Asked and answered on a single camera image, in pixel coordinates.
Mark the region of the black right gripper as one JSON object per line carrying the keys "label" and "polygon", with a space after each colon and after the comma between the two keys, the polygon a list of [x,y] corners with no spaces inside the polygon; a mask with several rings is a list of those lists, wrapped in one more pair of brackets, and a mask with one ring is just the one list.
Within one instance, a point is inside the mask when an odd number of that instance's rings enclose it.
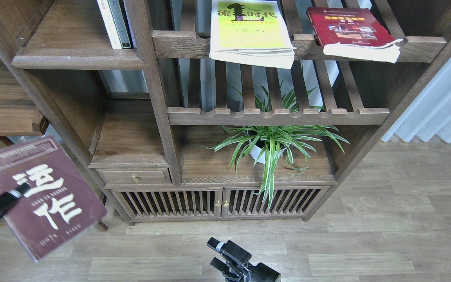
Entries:
{"label": "black right gripper", "polygon": [[213,258],[211,266],[217,269],[227,282],[280,282],[281,273],[263,263],[252,265],[252,255],[232,241],[226,243],[211,237],[206,245],[221,253],[225,262]]}

